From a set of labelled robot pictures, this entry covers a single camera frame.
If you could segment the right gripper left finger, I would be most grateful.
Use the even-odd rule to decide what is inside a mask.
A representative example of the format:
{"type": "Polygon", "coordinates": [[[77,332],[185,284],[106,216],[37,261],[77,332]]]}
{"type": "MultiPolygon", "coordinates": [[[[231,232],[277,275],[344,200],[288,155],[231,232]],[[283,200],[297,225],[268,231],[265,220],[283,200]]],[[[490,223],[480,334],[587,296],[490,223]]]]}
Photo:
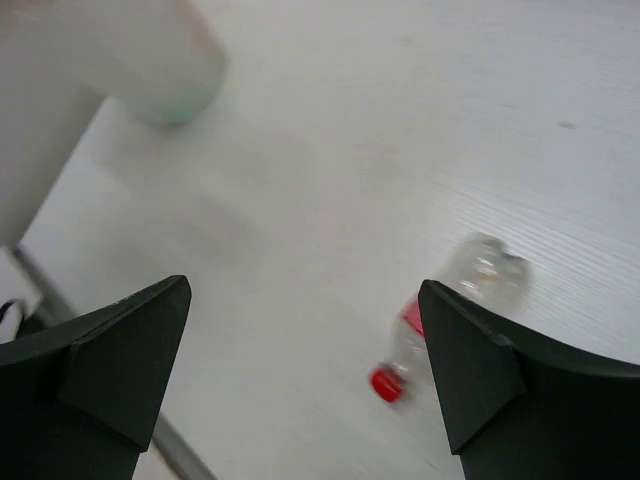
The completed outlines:
{"type": "Polygon", "coordinates": [[[173,275],[1,347],[1,476],[130,479],[151,443],[187,322],[173,275]]]}

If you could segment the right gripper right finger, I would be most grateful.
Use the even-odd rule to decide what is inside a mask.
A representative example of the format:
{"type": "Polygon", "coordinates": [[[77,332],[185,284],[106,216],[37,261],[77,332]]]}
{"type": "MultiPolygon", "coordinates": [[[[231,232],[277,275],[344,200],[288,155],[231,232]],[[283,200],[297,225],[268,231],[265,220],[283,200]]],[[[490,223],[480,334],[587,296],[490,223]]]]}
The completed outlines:
{"type": "Polygon", "coordinates": [[[636,479],[639,367],[484,309],[428,346],[467,479],[636,479]]]}

